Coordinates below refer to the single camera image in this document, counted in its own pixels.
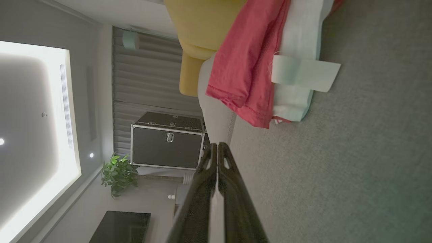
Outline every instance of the black television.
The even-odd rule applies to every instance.
[[[89,243],[144,243],[150,215],[107,211]]]

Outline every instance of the air vent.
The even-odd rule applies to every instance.
[[[73,149],[72,122],[70,120],[69,96],[68,96],[68,92],[67,92],[66,66],[64,64],[60,65],[60,73],[61,73],[61,88],[63,91],[64,118],[66,121],[66,129],[67,129],[67,141],[69,143],[69,148]]]

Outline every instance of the white bedsheet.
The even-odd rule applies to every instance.
[[[273,116],[299,122],[306,116],[313,91],[327,92],[340,64],[317,61],[322,22],[333,0],[291,0],[279,52],[274,56]]]

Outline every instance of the case latch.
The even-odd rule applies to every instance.
[[[167,133],[166,134],[166,141],[172,143],[174,141],[174,133]]]

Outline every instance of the ceiling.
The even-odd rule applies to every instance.
[[[56,0],[101,23],[177,35],[161,0]]]
[[[44,63],[0,52],[0,73],[1,228],[57,172],[58,154]]]

